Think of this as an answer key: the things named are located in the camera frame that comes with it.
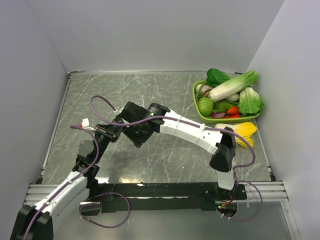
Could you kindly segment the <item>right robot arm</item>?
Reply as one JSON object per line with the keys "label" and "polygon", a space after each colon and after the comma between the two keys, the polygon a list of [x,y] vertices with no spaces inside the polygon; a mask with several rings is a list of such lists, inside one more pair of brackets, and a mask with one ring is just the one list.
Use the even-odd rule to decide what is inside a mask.
{"label": "right robot arm", "polygon": [[129,101],[117,116],[126,124],[138,122],[122,128],[122,132],[138,148],[153,133],[175,136],[203,148],[212,154],[209,165],[217,173],[219,195],[230,199],[236,193],[236,140],[232,129],[208,130],[205,124],[200,125],[157,103],[145,109]]}

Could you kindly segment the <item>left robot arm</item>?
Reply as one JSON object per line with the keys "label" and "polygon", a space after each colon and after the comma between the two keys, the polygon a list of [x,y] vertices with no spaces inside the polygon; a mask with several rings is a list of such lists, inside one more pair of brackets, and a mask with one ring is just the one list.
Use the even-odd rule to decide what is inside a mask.
{"label": "left robot arm", "polygon": [[80,143],[75,165],[58,187],[33,206],[26,204],[19,210],[10,239],[52,240],[62,218],[82,201],[95,200],[99,195],[97,164],[109,143],[118,140],[123,126],[122,122],[98,124],[94,130],[78,126],[92,139]]}

